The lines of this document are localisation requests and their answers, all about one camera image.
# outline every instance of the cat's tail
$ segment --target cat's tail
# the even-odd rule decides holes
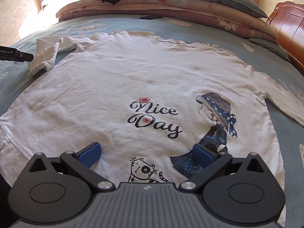
[[[159,173],[159,178],[160,178],[162,181],[166,182],[166,183],[169,183],[169,182],[170,182],[170,181],[168,181],[166,178],[163,177],[163,172],[162,172],[162,171]]]

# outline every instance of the cat's head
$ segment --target cat's head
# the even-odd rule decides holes
[[[143,158],[132,161],[131,174],[140,180],[147,180],[154,172],[155,165],[147,164]]]

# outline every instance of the wooden headboard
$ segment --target wooden headboard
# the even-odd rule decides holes
[[[279,44],[287,51],[293,65],[304,73],[304,4],[278,3],[267,23],[279,35]]]

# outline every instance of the girl illustration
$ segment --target girl illustration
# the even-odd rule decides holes
[[[238,136],[233,125],[236,123],[235,114],[230,114],[231,105],[216,93],[198,95],[196,101],[202,105],[199,110],[204,110],[207,117],[213,122],[213,126],[199,141],[214,153],[228,152],[227,133]],[[170,157],[173,167],[185,177],[191,177],[202,170],[192,159],[192,150],[186,154]]]

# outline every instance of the blue gripper pad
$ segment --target blue gripper pad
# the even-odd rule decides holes
[[[98,142],[94,142],[76,154],[78,155],[78,158],[76,159],[79,162],[83,163],[86,167],[91,168],[92,165],[100,159],[101,145]]]
[[[205,169],[208,165],[217,160],[219,156],[206,147],[195,144],[192,148],[192,158],[200,167]]]

